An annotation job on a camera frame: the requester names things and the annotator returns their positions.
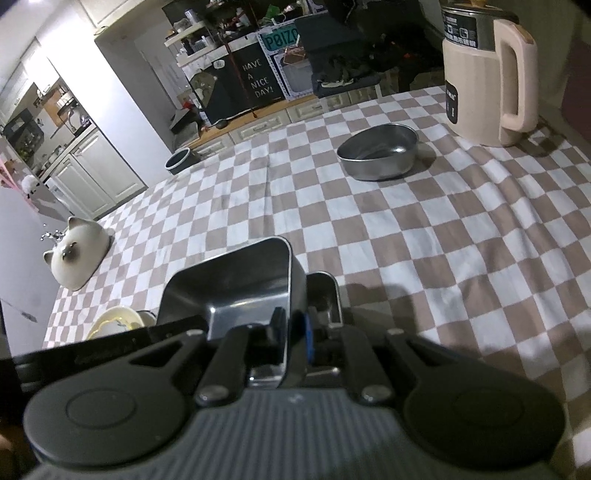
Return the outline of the small rectangular steel tray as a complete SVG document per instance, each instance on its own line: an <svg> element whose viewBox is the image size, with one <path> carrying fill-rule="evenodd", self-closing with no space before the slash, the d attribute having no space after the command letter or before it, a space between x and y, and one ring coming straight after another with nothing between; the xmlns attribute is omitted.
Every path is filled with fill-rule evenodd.
<svg viewBox="0 0 591 480"><path fill-rule="evenodd" d="M332 385L339 375L332 360L329 329L342 327L342 306L335 277L324 271L307 275L308 310L294 316L286 345L287 361L253 368L249 388L296 388L297 385Z"/></svg>

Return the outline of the white shelf with bottles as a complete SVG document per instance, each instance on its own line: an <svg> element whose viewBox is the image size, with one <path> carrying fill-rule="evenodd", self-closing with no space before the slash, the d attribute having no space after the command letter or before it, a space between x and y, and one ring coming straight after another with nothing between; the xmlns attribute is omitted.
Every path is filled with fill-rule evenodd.
<svg viewBox="0 0 591 480"><path fill-rule="evenodd" d="M164 46L174 55L177 67L183 68L217 48L214 33L211 23L188 9L173 23Z"/></svg>

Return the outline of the silver faucet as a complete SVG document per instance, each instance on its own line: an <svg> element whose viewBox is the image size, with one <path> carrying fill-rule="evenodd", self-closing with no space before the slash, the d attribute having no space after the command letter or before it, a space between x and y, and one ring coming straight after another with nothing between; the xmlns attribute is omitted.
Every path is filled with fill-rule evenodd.
<svg viewBox="0 0 591 480"><path fill-rule="evenodd" d="M60 241L63 240L64 237L65 237L65 233L63 231L60 231L60 230L55 230L54 232L46 231L45 233L43 233L41 235L40 240L41 241L51 240L54 242L55 245L57 245Z"/></svg>

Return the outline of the floral scalloped ceramic bowl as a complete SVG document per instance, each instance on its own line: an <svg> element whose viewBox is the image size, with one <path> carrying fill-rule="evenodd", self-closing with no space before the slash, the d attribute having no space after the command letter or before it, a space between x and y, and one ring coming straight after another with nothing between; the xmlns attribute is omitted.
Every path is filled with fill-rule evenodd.
<svg viewBox="0 0 591 480"><path fill-rule="evenodd" d="M126 306L117 306L106 310L97 318L86 339L98 339L143 327L143 321L135 310Z"/></svg>

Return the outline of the white kitchen cabinets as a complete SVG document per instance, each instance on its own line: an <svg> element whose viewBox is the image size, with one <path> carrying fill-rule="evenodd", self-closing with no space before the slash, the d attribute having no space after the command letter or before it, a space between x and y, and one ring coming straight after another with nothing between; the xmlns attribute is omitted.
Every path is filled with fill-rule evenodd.
<svg viewBox="0 0 591 480"><path fill-rule="evenodd" d="M76 216L98 219L145 189L100 129L75 138L41 175L41 182Z"/></svg>

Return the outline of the cream two-handled bowl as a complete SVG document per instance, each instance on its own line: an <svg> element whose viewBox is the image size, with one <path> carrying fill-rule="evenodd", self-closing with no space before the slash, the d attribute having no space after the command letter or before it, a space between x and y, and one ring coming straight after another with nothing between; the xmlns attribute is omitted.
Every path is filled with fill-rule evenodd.
<svg viewBox="0 0 591 480"><path fill-rule="evenodd" d="M156 325L157 319L153 312L149 310L138 310L137 314L140 317L141 324L144 327L151 327Z"/></svg>

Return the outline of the beige electric kettle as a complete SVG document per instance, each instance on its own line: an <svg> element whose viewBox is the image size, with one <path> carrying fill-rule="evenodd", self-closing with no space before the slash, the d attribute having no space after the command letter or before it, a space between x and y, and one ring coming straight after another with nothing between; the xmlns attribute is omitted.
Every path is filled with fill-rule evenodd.
<svg viewBox="0 0 591 480"><path fill-rule="evenodd" d="M507 147L538 123L538 48L516 14L485 1L442 7L446 114L475 144Z"/></svg>

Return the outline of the cat shaped ceramic dish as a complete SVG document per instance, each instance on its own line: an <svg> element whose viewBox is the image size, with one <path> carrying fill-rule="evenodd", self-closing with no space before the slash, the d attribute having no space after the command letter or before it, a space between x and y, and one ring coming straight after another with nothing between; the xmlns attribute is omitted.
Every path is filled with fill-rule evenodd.
<svg viewBox="0 0 591 480"><path fill-rule="evenodd" d="M43 253L55 280L64 288L80 290L92 277L111 245L111 236L97 222L76 216L67 220L65 237Z"/></svg>

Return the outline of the round steel bowl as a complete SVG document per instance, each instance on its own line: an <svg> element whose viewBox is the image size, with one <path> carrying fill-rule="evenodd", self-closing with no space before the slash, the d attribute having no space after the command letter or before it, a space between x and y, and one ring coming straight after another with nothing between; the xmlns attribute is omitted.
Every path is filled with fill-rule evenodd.
<svg viewBox="0 0 591 480"><path fill-rule="evenodd" d="M383 124L342 143L337 156L346 174L360 181L383 181L407 174L418 157L419 135L406 125Z"/></svg>

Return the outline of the large rectangular steel tray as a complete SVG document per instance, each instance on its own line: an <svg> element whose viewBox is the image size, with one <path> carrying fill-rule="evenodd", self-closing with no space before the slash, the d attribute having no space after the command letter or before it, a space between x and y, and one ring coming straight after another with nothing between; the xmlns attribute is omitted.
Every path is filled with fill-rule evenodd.
<svg viewBox="0 0 591 480"><path fill-rule="evenodd" d="M307 307L304 268L290 242L273 236L175 273L164 287L156 323L197 315L207 323L207 339L213 342L232 328L262 325L276 357L249 369L249 386L270 389L283 382L287 336Z"/></svg>

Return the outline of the white storage crate with sign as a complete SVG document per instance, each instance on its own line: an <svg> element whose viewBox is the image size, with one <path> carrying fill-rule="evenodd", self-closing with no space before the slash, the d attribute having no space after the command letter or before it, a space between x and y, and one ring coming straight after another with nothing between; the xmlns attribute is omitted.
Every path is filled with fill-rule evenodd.
<svg viewBox="0 0 591 480"><path fill-rule="evenodd" d="M311 95L311 62L294 20L264 27L256 33L283 96L296 100Z"/></svg>

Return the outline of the grey trash bin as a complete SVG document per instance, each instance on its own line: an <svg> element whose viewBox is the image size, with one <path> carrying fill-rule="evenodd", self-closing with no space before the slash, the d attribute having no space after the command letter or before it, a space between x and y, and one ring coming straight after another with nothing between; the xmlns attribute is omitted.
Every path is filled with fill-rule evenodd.
<svg viewBox="0 0 591 480"><path fill-rule="evenodd" d="M166 170L171 175L177 175L181 171L191 167L198 161L193 152L185 147L177 150L165 163Z"/></svg>

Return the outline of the black have a nice day sign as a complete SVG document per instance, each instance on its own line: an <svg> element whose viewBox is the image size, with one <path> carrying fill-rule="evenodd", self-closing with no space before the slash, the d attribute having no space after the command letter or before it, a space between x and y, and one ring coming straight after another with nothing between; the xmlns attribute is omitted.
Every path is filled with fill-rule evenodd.
<svg viewBox="0 0 591 480"><path fill-rule="evenodd" d="M259 109L284 99L276 75L259 43L230 48L232 58L238 67L239 86L245 95L246 105Z"/></svg>

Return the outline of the checkered tablecloth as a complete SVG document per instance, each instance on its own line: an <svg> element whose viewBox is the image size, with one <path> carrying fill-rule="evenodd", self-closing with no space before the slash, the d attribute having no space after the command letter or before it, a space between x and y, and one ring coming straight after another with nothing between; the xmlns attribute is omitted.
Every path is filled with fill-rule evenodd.
<svg viewBox="0 0 591 480"><path fill-rule="evenodd" d="M405 175L360 181L337 149L370 127L419 135ZM80 291L60 290L43 344L81 341L122 304L156 310L178 270L286 237L332 273L366 328L413 330L552 390L566 430L552 464L590 475L590 160L548 124L492 148L453 134L440 87L253 137L107 215L114 245Z"/></svg>

